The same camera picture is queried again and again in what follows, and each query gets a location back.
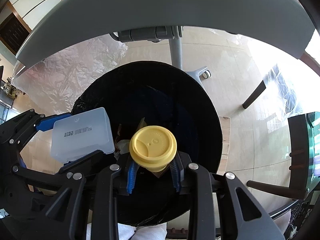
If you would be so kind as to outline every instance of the plastic container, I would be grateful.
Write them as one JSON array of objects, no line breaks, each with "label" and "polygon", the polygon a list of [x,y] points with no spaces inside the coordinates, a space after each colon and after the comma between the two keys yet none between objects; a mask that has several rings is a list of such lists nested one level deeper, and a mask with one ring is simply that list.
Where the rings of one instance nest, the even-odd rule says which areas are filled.
[{"label": "plastic container", "polygon": [[115,151],[110,121],[103,107],[54,123],[51,157],[61,163],[75,161],[95,150]]},{"label": "plastic container", "polygon": [[168,129],[151,125],[138,130],[129,145],[132,159],[152,172],[162,171],[177,153],[177,141]]}]

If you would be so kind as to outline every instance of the gray metal pole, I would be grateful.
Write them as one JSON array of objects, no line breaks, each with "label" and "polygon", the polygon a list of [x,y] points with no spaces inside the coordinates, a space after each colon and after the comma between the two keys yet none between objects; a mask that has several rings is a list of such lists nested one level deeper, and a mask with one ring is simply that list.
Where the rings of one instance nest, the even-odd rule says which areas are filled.
[{"label": "gray metal pole", "polygon": [[182,44],[179,36],[169,39],[171,64],[172,66],[182,69]]}]

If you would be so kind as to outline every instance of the tile floor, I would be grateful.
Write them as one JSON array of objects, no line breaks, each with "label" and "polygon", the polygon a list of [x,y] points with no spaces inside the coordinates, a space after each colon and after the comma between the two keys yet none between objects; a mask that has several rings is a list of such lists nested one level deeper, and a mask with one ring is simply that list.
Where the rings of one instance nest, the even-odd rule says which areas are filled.
[{"label": "tile floor", "polygon": [[[121,65],[137,60],[157,60],[171,63],[168,41],[128,43],[128,51]],[[184,27],[182,38],[183,69],[193,71],[206,65],[212,76],[202,80],[219,116],[231,118],[230,146],[227,171],[232,171],[245,184],[248,180],[288,186],[291,160],[290,135],[287,122],[280,122],[269,107],[265,91],[248,109],[242,103],[261,82],[262,76],[246,45],[236,45],[209,29]],[[26,97],[19,96],[14,107],[23,108]],[[28,167],[46,170],[50,158],[50,133],[37,134],[24,149],[36,152],[36,157],[25,160]],[[61,166],[56,162],[56,171]],[[267,212],[285,204],[288,199],[252,190]],[[186,228],[188,214],[173,220],[169,227]]]}]

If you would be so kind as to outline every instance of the brown chair leg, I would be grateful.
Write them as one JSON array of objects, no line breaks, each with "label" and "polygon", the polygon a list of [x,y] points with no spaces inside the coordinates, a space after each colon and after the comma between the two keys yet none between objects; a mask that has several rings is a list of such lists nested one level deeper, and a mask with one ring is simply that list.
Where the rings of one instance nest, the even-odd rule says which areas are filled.
[{"label": "brown chair leg", "polygon": [[261,93],[266,89],[266,85],[262,80],[261,83],[257,86],[257,88],[253,91],[253,93],[248,97],[248,99],[242,104],[244,109],[247,109],[257,98],[261,95]]},{"label": "brown chair leg", "polygon": [[287,197],[292,199],[305,199],[308,195],[308,192],[297,190],[297,189],[291,189],[289,187],[283,187],[283,186],[277,186],[262,182],[257,182],[253,180],[248,180],[247,182],[248,187],[252,187],[257,190],[261,190],[273,195],[278,195],[281,197]]}]

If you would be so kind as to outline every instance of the cable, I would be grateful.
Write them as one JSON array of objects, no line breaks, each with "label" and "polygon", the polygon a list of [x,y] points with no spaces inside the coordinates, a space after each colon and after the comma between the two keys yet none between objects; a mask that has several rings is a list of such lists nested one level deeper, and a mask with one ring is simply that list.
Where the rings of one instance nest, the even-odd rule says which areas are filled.
[{"label": "cable", "polygon": [[120,41],[119,37],[117,35],[115,35],[114,33],[109,33],[111,38],[113,38],[115,41]]}]

